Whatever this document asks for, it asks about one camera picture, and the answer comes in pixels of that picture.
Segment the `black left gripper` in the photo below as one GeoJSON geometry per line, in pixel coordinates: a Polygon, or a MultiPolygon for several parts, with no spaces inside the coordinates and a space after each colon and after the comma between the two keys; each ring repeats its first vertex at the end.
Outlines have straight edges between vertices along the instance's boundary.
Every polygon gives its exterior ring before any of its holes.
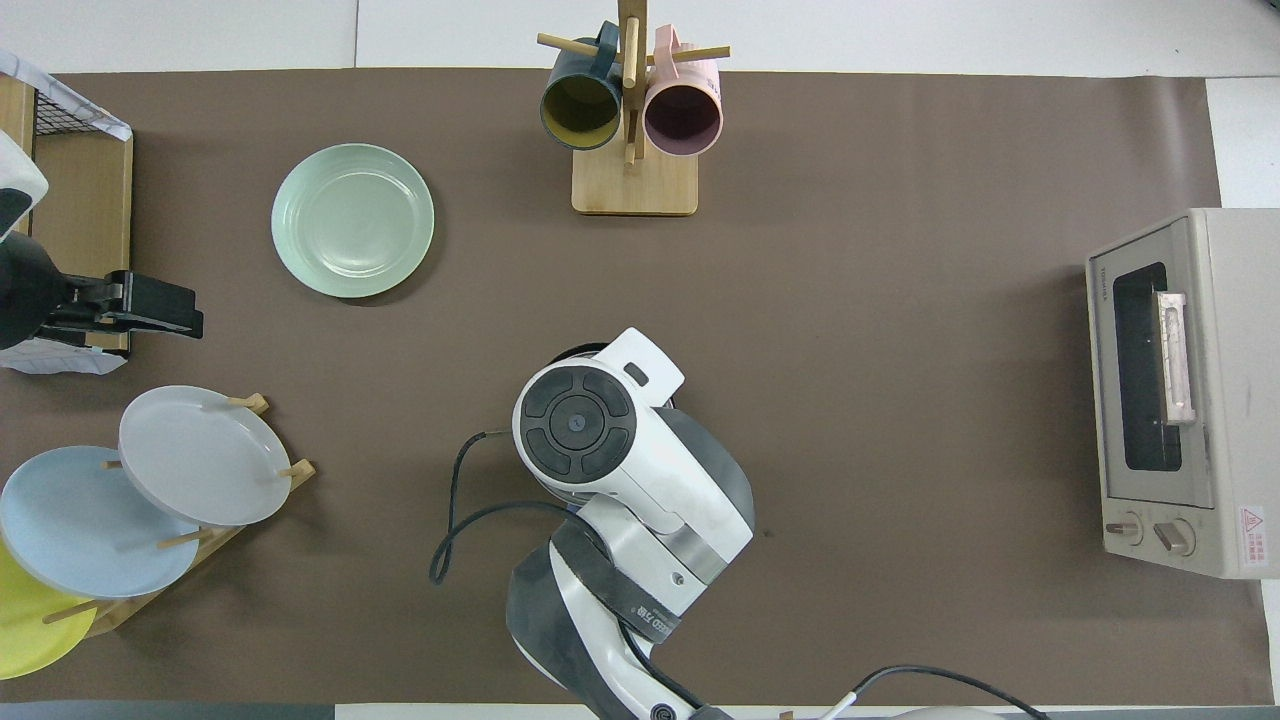
{"type": "Polygon", "coordinates": [[[159,333],[204,338],[204,314],[196,311],[195,291],[131,270],[104,277],[64,274],[61,302],[45,320],[45,340],[91,346],[91,336],[159,333]],[[119,299],[127,313],[195,313],[178,323],[109,313],[119,299]]]}

